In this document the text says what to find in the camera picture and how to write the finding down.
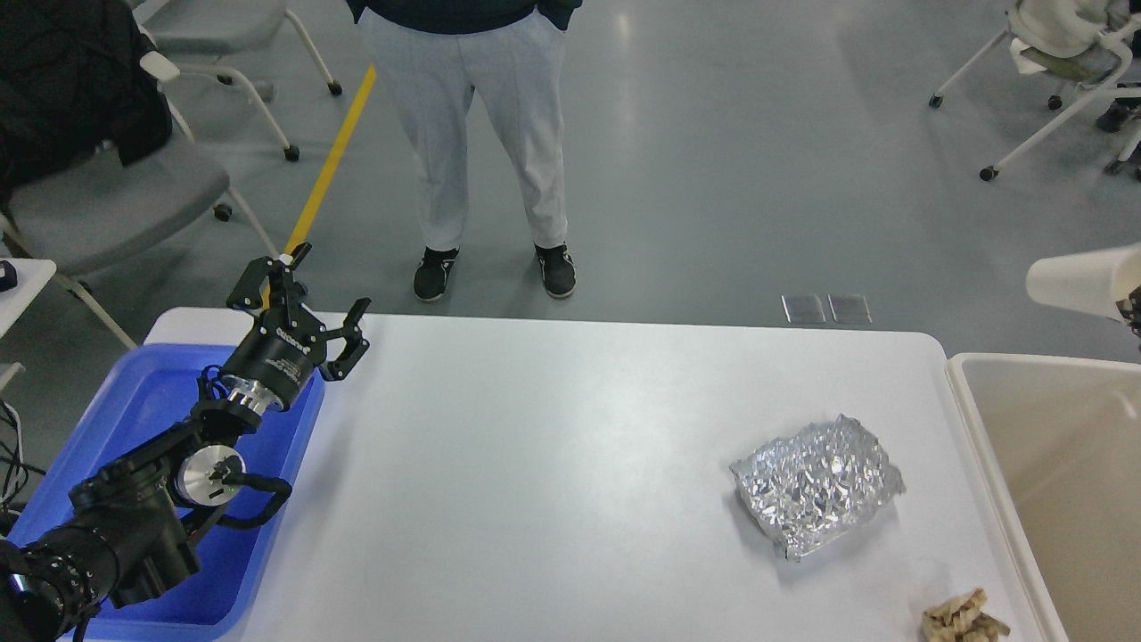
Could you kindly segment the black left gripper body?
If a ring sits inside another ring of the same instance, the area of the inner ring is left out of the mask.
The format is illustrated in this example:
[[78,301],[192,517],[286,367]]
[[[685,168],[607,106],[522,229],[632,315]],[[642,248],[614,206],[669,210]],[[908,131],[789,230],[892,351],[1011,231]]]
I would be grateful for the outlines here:
[[347,377],[347,353],[329,355],[335,341],[346,341],[345,330],[331,330],[309,309],[291,320],[265,310],[221,367],[226,399],[258,415],[290,411],[314,374],[327,382]]

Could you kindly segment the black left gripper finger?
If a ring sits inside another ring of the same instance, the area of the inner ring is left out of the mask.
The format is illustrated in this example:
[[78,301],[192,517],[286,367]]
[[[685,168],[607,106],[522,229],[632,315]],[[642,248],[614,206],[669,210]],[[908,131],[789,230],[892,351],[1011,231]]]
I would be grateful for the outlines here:
[[333,330],[321,330],[319,340],[325,344],[334,340],[345,342],[343,350],[337,358],[330,358],[319,366],[319,374],[326,382],[343,381],[370,349],[371,344],[364,338],[361,320],[371,303],[371,298],[358,298],[346,314],[342,325]]
[[264,255],[250,260],[228,295],[228,308],[252,312],[306,303],[309,289],[296,279],[296,269],[310,252],[311,243],[299,243],[293,251],[274,259]]

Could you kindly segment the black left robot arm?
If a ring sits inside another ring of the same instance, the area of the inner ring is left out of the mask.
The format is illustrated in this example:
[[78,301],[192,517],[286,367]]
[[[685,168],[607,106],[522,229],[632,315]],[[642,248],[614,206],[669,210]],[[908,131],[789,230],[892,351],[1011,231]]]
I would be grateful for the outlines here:
[[250,472],[236,444],[268,412],[290,411],[313,374],[342,381],[369,350],[359,298],[340,326],[306,308],[294,273],[311,251],[254,259],[226,300],[253,317],[222,366],[205,366],[187,418],[78,481],[73,515],[25,546],[3,543],[5,641],[81,641],[102,602],[162,598],[199,572],[215,527],[253,530],[291,496],[282,478]]

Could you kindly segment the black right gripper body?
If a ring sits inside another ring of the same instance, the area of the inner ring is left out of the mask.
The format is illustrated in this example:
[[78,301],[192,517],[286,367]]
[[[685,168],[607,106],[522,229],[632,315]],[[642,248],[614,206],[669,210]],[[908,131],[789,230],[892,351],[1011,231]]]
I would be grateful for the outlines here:
[[1141,287],[1136,287],[1125,298],[1125,322],[1128,330],[1141,336]]

